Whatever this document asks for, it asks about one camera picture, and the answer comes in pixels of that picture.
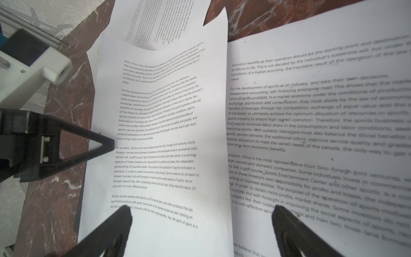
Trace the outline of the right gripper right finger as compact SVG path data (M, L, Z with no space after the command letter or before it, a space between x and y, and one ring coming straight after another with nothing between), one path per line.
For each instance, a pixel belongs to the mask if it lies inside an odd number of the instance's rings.
M285 207L277 205L271 219L282 257L342 257Z

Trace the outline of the paper sheet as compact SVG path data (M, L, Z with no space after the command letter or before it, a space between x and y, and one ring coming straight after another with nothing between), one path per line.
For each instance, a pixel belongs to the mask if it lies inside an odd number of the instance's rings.
M225 10L166 49L105 35L92 130L114 151L88 161L79 239L120 206L127 257L231 257Z
M234 255L280 255L280 205L344 256L410 256L410 1L232 41L228 74Z
M91 72L92 72L92 78L93 78L93 83L96 83L97 80L97 71L98 71L98 62L99 62L99 55L100 55L100 49L101 49L101 42L103 38L104 32L102 32L91 48L87 51L87 56L89 60L89 64L91 66Z
M210 1L115 1L105 35L140 48L160 50L203 26Z

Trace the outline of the blue folder black inside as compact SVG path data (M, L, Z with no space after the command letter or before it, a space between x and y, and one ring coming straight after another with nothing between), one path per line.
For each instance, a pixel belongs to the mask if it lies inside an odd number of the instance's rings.
M76 218L75 218L74 226L73 226L73 231L77 234L79 233L79 227L80 227L81 209L82 209L83 192L84 192L83 184L84 184L85 175L86 175L86 167L87 167L87 162L84 162L82 172L81 172L82 176L81 176L81 179L79 180L79 182L81 183L81 185L80 185L80 196L79 196L79 200L78 200Z

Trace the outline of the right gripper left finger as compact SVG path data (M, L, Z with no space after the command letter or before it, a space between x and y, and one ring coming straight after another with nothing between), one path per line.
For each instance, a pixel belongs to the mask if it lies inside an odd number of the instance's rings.
M66 257L122 257L132 225L130 207L121 206Z

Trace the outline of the aluminium frame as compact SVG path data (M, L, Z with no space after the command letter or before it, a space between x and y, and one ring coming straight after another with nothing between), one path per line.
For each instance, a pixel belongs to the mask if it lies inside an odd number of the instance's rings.
M50 33L43 31L39 27L30 24L27 21L17 17L16 15L12 14L10 11L7 11L5 8L1 7L1 22L7 24L9 27L16 30L26 30L27 32L31 33L32 35L36 36L42 42L57 48L60 40L55 36L52 36Z

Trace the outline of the paper sheet back top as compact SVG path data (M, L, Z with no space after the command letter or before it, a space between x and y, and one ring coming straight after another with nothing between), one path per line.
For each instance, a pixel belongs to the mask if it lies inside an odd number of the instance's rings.
M115 1L105 35L140 48L160 50L203 26L210 1Z

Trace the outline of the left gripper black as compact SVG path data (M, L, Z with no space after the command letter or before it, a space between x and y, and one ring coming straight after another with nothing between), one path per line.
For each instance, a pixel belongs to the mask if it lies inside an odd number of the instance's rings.
M17 174L22 163L22 136L13 131L14 114L1 109L1 182ZM21 182L45 179L115 148L113 139L32 111L18 111L17 125L26 140L17 176Z

